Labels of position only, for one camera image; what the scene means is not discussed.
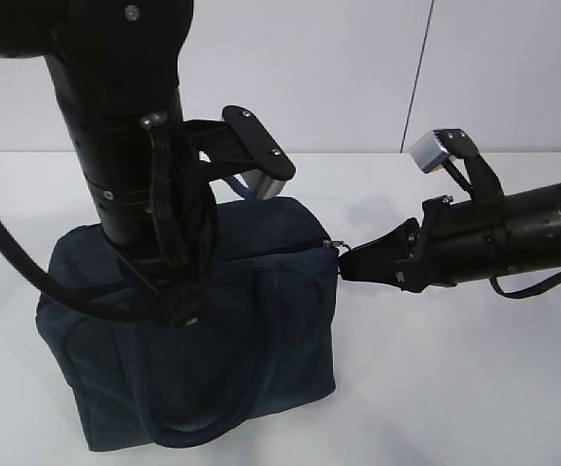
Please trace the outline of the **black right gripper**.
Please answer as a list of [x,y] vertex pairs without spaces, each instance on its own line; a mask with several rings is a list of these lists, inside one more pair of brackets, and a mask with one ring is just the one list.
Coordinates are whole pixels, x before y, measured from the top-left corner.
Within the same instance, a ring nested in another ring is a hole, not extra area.
[[475,203],[449,203],[445,196],[422,203],[388,234],[339,257],[349,282],[382,283],[420,293],[429,286],[453,287],[475,278]]

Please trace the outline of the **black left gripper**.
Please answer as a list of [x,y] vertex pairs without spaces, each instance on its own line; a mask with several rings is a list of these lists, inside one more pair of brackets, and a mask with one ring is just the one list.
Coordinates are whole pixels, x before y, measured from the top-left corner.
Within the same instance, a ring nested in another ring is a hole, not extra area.
[[168,265],[159,248],[133,250],[115,246],[120,272],[148,299],[153,318],[181,327],[203,312],[204,282],[217,263],[219,231],[206,227],[194,243],[192,261]]

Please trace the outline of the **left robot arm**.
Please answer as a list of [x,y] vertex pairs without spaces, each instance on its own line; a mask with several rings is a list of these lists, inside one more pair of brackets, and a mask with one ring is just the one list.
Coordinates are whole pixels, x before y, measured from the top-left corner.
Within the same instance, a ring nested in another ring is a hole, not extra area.
[[108,243],[150,295],[193,317],[217,210],[188,134],[178,58],[190,1],[0,1],[0,58],[42,57]]

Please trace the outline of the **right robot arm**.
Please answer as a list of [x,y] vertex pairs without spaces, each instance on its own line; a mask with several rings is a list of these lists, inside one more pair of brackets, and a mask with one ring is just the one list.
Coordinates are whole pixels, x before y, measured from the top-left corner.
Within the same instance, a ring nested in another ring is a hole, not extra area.
[[422,220],[344,253],[342,278],[420,293],[561,267],[561,183],[485,205],[432,198],[422,211]]

